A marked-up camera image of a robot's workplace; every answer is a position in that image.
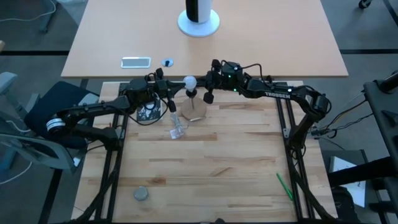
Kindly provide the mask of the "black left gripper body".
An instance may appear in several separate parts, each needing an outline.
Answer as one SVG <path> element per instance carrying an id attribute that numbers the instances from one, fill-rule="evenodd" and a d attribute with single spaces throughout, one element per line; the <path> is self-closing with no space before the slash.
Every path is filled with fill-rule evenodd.
<path id="1" fill-rule="evenodd" d="M 127 85 L 127 98 L 130 103 L 148 103 L 155 98 L 166 98 L 167 87 L 161 89 L 160 81 L 149 83 L 145 78 L 131 80 Z"/>

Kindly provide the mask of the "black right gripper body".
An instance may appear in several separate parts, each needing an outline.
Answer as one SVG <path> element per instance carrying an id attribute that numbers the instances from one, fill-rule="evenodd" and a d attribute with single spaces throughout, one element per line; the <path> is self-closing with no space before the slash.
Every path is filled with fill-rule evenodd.
<path id="1" fill-rule="evenodd" d="M 221 63 L 219 79 L 213 85 L 219 90 L 240 92 L 247 88 L 248 77 L 239 63 L 223 62 Z"/>

